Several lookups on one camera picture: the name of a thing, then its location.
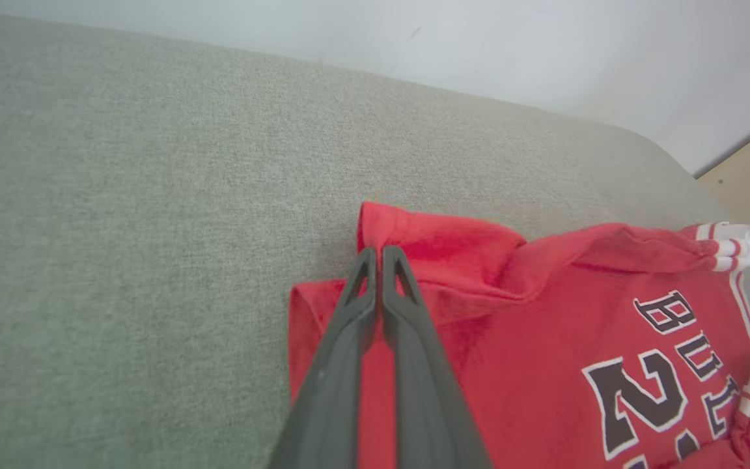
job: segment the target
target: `white wall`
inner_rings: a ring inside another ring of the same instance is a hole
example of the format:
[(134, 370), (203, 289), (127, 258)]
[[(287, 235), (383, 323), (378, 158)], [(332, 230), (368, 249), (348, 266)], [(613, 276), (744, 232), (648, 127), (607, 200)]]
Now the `white wall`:
[(0, 0), (634, 130), (698, 173), (750, 136), (747, 0)]

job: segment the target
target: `sofa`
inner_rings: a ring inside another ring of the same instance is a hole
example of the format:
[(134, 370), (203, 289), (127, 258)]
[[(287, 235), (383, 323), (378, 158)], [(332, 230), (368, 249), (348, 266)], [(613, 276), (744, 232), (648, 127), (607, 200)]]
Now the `sofa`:
[(0, 467), (263, 467), (289, 290), (344, 276), (366, 199), (527, 238), (727, 216), (622, 128), (0, 16)]

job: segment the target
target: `red jersey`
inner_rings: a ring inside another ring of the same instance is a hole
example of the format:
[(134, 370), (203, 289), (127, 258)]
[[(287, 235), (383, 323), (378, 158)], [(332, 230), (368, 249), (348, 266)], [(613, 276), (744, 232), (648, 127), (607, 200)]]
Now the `red jersey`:
[[(714, 271), (736, 269), (741, 247), (714, 227), (608, 223), (527, 242), (365, 203), (357, 240), (406, 253), (495, 466), (750, 466), (750, 309), (742, 273)], [(292, 290), (292, 398), (343, 283)], [(395, 465), (393, 374), (376, 326), (363, 469)]]

